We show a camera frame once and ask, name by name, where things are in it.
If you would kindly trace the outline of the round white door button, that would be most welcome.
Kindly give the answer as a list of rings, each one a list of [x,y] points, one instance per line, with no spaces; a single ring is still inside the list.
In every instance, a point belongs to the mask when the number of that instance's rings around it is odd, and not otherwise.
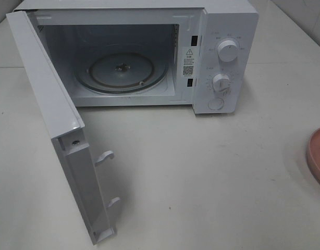
[[[209,101],[208,108],[211,110],[221,110],[224,106],[224,100],[220,97],[216,97]]]

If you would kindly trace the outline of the white microwave knob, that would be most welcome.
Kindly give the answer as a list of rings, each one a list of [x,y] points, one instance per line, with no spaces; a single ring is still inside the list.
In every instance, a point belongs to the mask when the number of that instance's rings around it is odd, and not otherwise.
[[[221,61],[226,63],[238,57],[238,44],[233,39],[224,39],[217,46],[217,54]]]
[[[215,92],[222,92],[230,87],[230,78],[227,74],[219,73],[212,79],[212,87]]]

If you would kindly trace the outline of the white microwave door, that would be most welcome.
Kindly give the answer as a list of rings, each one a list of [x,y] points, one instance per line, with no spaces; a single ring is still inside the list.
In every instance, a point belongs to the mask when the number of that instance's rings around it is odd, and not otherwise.
[[[107,210],[119,197],[104,201],[96,168],[113,151],[93,159],[84,122],[64,87],[40,37],[37,23],[25,11],[6,15],[52,145],[94,245],[115,234]]]

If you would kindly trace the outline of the pink round plate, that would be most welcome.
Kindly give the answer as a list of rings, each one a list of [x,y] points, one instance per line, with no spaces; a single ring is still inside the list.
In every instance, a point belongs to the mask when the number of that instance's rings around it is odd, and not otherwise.
[[[320,184],[320,128],[312,133],[307,143],[306,161],[310,172]]]

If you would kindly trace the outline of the glass microwave turntable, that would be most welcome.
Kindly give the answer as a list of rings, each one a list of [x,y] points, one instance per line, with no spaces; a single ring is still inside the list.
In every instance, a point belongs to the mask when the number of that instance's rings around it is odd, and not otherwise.
[[[138,92],[158,84],[168,72],[168,62],[157,56],[136,52],[83,59],[75,75],[86,88],[105,94]]]

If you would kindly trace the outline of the white microwave oven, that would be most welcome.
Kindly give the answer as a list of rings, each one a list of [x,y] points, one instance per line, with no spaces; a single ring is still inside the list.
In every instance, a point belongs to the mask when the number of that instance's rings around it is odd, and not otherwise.
[[[248,1],[23,1],[8,19],[77,107],[216,114],[236,108],[259,14]]]

